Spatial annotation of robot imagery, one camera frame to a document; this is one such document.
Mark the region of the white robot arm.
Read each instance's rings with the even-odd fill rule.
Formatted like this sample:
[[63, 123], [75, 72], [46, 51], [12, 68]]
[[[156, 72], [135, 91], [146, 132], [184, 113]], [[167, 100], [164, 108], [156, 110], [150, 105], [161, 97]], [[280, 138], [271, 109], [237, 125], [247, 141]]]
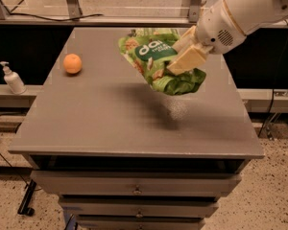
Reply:
[[209, 55], [225, 54], [259, 28], [286, 18], [288, 0], [219, 0], [173, 45], [178, 54], [167, 70], [179, 75], [198, 68]]

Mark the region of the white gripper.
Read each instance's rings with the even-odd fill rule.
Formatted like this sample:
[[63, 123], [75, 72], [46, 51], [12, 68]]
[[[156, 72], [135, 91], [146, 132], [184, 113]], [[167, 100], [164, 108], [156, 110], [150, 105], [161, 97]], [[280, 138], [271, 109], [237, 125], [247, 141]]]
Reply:
[[[178, 55], [170, 61], [167, 70], [174, 75], [191, 71], [205, 64], [209, 53], [225, 54], [242, 44], [246, 37], [233, 18], [226, 0], [220, 0], [203, 12], [197, 28], [189, 28], [172, 45]], [[202, 45], [190, 45], [183, 49], [196, 43], [196, 38]]]

